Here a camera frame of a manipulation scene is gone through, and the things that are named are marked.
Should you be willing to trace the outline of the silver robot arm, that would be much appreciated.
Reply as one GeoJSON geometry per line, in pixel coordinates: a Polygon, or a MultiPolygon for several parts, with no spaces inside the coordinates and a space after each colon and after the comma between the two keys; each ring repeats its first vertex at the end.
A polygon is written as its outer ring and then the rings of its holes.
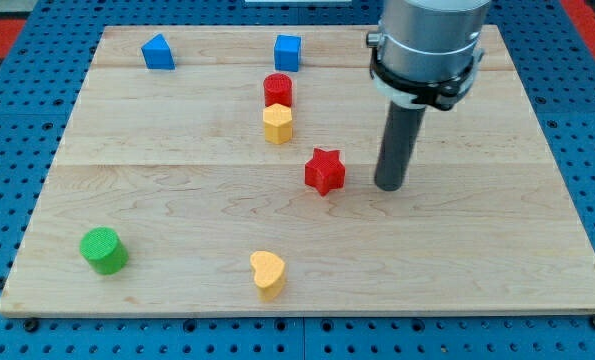
{"type": "Polygon", "coordinates": [[[490,0],[386,0],[366,36],[375,88],[406,109],[452,109],[471,89],[490,0]]]}

